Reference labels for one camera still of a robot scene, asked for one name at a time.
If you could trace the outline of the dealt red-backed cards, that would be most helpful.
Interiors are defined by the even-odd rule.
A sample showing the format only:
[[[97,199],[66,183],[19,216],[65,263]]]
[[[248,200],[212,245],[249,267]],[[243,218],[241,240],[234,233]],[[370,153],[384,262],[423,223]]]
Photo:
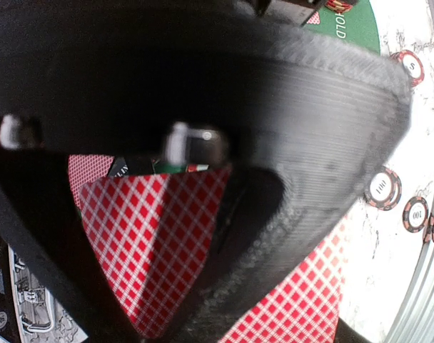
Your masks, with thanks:
[[[108,174],[113,163],[113,156],[106,155],[70,155],[68,160],[68,176],[74,203],[81,208],[81,187],[87,182],[94,182]]]

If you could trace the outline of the dark brown chip stack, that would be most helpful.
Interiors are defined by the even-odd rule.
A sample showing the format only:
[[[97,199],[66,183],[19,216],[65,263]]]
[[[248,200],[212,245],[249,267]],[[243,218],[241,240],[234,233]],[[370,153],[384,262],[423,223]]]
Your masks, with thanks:
[[[402,195],[400,177],[386,166],[382,166],[364,190],[366,202],[382,211],[394,209]]]

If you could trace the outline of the triangular all-in button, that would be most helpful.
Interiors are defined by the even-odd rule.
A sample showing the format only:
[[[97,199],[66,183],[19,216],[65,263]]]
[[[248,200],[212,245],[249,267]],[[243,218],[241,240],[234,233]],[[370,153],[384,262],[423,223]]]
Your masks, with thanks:
[[[154,174],[153,162],[145,157],[116,157],[107,173],[108,177],[144,176]]]

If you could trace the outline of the red-backed playing card deck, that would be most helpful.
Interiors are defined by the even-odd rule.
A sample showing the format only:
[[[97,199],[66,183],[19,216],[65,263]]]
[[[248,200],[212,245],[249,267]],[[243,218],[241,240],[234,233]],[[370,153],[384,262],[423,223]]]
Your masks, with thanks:
[[[108,284],[150,342],[332,342],[342,241],[281,181],[220,169],[102,177],[80,191]]]

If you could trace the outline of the orange red chip stack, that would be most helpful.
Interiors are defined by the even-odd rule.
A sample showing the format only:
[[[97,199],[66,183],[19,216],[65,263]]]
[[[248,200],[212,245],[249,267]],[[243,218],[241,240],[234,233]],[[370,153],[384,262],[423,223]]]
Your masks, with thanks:
[[[410,75],[411,86],[416,87],[425,78],[425,70],[418,56],[410,50],[404,49],[390,55],[390,58],[403,65]]]

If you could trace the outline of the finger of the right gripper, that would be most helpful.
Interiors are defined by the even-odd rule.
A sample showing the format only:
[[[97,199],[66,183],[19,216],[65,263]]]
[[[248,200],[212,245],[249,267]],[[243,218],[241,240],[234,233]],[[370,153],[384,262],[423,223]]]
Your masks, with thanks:
[[[0,235],[87,333],[140,342],[74,206],[72,154],[229,162],[331,230],[410,125],[401,64],[252,6],[0,6]]]

